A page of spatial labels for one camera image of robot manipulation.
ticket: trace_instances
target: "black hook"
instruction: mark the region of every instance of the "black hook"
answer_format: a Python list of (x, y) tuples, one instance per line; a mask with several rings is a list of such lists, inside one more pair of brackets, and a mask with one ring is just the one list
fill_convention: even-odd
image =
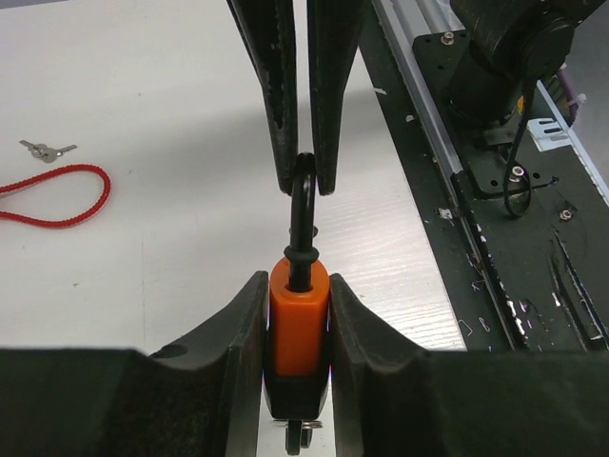
[(316, 179), (315, 156), (309, 152), (299, 154), (292, 186), (289, 246), (284, 250), (289, 260), (288, 288), (293, 292), (311, 290), (311, 265), (320, 256), (313, 248)]

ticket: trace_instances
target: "orange object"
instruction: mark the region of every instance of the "orange object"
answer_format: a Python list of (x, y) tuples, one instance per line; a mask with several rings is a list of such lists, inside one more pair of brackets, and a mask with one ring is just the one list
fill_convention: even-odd
[(275, 370), (280, 376), (312, 375), (321, 363), (330, 278), (318, 260), (311, 265), (309, 292), (290, 291), (288, 281), (289, 261), (283, 258), (269, 280)]

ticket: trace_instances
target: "red rope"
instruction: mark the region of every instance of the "red rope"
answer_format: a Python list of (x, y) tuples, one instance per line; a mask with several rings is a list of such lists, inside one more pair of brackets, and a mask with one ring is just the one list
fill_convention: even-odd
[(94, 165), (68, 165), (59, 169), (52, 169), (51, 171), (47, 171), (46, 173), (42, 173), (37, 176), (32, 176), (31, 178), (24, 179), (18, 183), (0, 187), (0, 194), (27, 188), (29, 186), (42, 183), (43, 181), (47, 181), (48, 179), (61, 176), (62, 174), (74, 173), (77, 171), (88, 171), (95, 173), (102, 178), (102, 181), (104, 182), (104, 190), (102, 190), (102, 195), (99, 197), (99, 200), (97, 200), (95, 205), (82, 214), (75, 217), (70, 217), (69, 219), (63, 221), (47, 221), (44, 219), (37, 219), (35, 217), (24, 216), (23, 214), (16, 214), (14, 212), (0, 211), (0, 219), (22, 222), (32, 226), (43, 227), (45, 229), (64, 229), (66, 227), (75, 226), (76, 224), (80, 224), (81, 222), (87, 220), (89, 217), (99, 211), (106, 203), (108, 197), (110, 196), (111, 189), (111, 182), (108, 174)]

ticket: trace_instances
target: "screw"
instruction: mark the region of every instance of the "screw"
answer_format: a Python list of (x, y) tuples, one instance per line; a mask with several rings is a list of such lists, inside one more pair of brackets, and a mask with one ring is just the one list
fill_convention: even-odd
[(524, 176), (524, 168), (516, 165), (512, 168), (512, 175), (510, 176), (510, 181), (513, 183), (519, 183)]
[(561, 221), (569, 222), (571, 219), (573, 219), (573, 213), (568, 209), (566, 209), (565, 211), (561, 211), (560, 219)]
[(445, 33), (440, 39), (443, 45), (452, 46), (455, 44), (455, 34), (452, 31)]

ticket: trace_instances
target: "white tabletop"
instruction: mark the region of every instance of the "white tabletop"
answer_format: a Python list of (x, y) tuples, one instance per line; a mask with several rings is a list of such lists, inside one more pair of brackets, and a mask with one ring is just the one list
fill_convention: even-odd
[[(301, 149), (311, 150), (305, 2), (296, 0)], [(89, 163), (107, 206), (75, 228), (0, 221), (0, 345), (151, 352), (230, 301), (288, 241), (260, 87), (226, 0), (68, 1), (0, 10), (0, 183)], [(68, 152), (54, 164), (19, 140)], [(463, 348), (422, 221), (357, 56), (336, 193), (316, 246), (362, 301), (427, 348)], [(59, 219), (101, 184), (82, 174), (0, 199)], [(261, 455), (284, 455), (263, 407)], [(308, 455), (333, 455), (331, 409)]]

